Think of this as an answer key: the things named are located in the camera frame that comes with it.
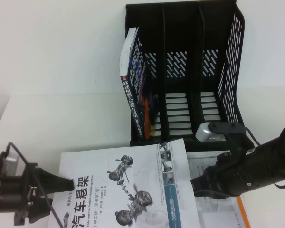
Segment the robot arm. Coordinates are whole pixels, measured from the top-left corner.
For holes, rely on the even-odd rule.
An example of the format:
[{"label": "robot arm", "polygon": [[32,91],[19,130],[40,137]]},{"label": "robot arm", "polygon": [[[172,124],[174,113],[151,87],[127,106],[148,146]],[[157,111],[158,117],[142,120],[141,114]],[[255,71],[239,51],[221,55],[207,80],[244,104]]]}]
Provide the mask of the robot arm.
[{"label": "robot arm", "polygon": [[285,180],[285,128],[280,137],[257,147],[236,122],[203,123],[196,137],[202,142],[226,140],[230,148],[202,176],[191,180],[197,197],[235,197]]}]

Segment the blue stripe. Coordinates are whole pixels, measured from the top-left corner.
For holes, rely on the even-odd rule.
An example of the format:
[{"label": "blue stripe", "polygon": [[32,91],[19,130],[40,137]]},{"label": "blue stripe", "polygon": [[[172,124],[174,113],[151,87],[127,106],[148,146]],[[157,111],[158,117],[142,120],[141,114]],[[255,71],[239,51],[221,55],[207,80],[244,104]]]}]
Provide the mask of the blue stripe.
[{"label": "blue stripe", "polygon": [[177,201],[176,185],[165,186],[167,212],[170,228],[181,228],[180,210]]}]

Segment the white wall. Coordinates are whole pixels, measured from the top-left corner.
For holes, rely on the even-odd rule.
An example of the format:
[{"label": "white wall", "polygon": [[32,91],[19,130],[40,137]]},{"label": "white wall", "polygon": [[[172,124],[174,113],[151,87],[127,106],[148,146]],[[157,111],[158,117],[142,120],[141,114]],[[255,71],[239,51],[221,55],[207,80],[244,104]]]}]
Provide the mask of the white wall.
[{"label": "white wall", "polygon": [[[141,2],[155,1],[0,1],[0,115],[5,96],[121,92],[125,5]],[[285,1],[238,5],[246,20],[238,86],[285,86]]]}]

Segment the car wheel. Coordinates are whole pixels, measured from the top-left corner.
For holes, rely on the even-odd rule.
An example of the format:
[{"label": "car wheel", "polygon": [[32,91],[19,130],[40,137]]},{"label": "car wheel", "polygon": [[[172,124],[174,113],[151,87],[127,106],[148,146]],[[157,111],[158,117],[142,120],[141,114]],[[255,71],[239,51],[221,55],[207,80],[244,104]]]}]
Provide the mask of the car wheel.
[{"label": "car wheel", "polygon": [[151,195],[146,191],[139,191],[136,193],[135,198],[138,200],[139,205],[144,207],[152,204],[153,202]]},{"label": "car wheel", "polygon": [[128,210],[121,210],[116,214],[116,221],[119,225],[126,226],[132,222]]},{"label": "car wheel", "polygon": [[124,155],[121,160],[127,163],[128,165],[133,164],[133,158],[131,158],[130,156]]},{"label": "car wheel", "polygon": [[118,180],[119,180],[119,175],[118,175],[116,172],[111,172],[111,173],[109,174],[109,178],[110,178],[110,180],[112,180],[112,181],[118,181]]}]

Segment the book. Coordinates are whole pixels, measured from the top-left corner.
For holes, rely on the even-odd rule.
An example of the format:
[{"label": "book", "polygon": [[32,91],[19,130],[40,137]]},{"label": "book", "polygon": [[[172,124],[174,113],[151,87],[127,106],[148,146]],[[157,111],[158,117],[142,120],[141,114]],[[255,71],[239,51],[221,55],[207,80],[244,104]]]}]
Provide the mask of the book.
[{"label": "book", "polygon": [[[187,152],[191,178],[204,173],[208,166],[215,165],[217,156],[230,151]],[[199,222],[202,228],[250,228],[243,205],[243,195],[226,199],[195,197]]]},{"label": "book", "polygon": [[154,135],[158,98],[145,60],[139,28],[129,28],[121,51],[119,73],[140,139]]},{"label": "book", "polygon": [[62,153],[59,175],[75,186],[53,198],[66,228],[200,227],[183,139]]}]

